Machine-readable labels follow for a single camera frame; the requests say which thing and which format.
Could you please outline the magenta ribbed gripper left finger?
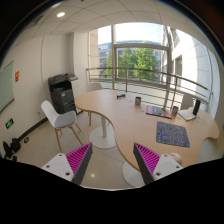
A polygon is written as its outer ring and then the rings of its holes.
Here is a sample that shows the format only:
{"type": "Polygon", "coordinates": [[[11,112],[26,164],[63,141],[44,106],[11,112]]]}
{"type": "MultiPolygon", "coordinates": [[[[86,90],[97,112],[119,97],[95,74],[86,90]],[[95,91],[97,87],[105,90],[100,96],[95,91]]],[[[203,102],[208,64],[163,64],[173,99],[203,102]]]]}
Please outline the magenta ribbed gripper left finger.
{"type": "Polygon", "coordinates": [[[87,143],[68,154],[58,153],[42,169],[80,185],[92,153],[92,143],[87,143]]]}

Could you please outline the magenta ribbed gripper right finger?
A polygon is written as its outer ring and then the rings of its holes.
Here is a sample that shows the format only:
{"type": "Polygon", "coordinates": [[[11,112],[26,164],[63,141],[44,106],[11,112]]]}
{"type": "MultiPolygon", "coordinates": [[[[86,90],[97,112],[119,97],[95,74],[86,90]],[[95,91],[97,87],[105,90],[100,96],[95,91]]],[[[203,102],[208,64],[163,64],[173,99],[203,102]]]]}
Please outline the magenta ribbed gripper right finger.
{"type": "Polygon", "coordinates": [[[145,184],[150,184],[182,169],[182,166],[170,155],[159,155],[138,143],[134,144],[133,153],[145,184]]]}

